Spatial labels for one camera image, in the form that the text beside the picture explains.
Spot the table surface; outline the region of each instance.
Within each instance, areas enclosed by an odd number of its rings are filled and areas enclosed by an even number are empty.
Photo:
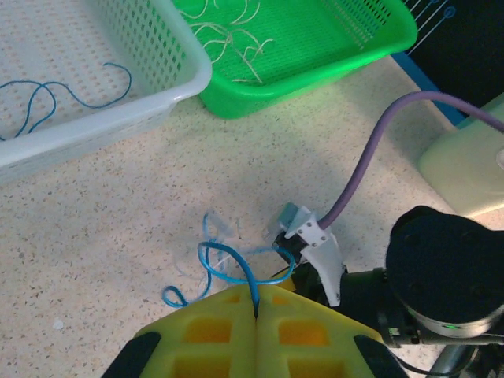
[[[172,312],[160,298],[164,286],[197,295],[205,211],[239,220],[247,245],[261,244],[285,202],[322,214],[379,115],[416,89],[386,58],[240,120],[216,118],[192,98],[162,128],[0,187],[0,369],[11,377],[101,376],[136,331]],[[350,271],[383,266],[391,226],[414,206],[450,212],[415,168],[449,127],[431,103],[394,119],[333,225]],[[504,213],[476,220],[502,228]],[[263,254],[252,266],[266,277],[283,264]],[[395,352],[425,369],[439,350]]]

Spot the purple cable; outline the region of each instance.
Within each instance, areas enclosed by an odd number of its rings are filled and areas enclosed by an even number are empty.
[[[453,106],[454,108],[459,109],[460,111],[467,113],[470,116],[482,120],[484,123],[492,126],[495,130],[504,133],[504,123],[502,123],[500,120],[483,111],[482,109],[476,108],[474,105],[471,105],[468,102],[465,102],[464,100],[456,98],[450,94],[434,91],[419,91],[405,94],[404,96],[392,102],[381,115],[378,122],[376,122],[376,126],[372,130],[371,136],[369,137],[369,140],[365,145],[361,158],[359,159],[359,162],[355,167],[354,173],[352,173],[352,177],[346,184],[345,189],[343,189],[343,192],[336,200],[333,207],[329,210],[329,212],[318,221],[318,225],[322,229],[325,230],[332,224],[332,222],[335,221],[335,219],[345,209],[345,206],[354,195],[357,187],[361,183],[366,169],[369,166],[369,162],[371,161],[371,158],[375,153],[378,142],[380,141],[381,136],[384,134],[385,128],[392,120],[392,117],[404,106],[410,104],[411,102],[419,100],[444,102],[445,104]]]

